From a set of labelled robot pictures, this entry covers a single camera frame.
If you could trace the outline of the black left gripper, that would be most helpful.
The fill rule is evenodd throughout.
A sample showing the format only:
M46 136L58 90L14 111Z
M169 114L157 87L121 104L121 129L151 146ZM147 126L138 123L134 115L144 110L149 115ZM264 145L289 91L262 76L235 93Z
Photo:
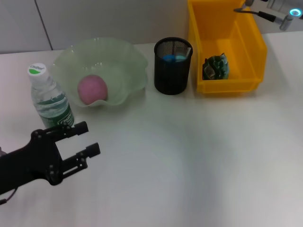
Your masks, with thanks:
M58 185L67 177L88 168L87 158L100 154L98 143L62 160L55 144L63 139L88 132L85 121L69 126L62 123L31 133L24 147L0 157L0 193L4 194L37 179Z

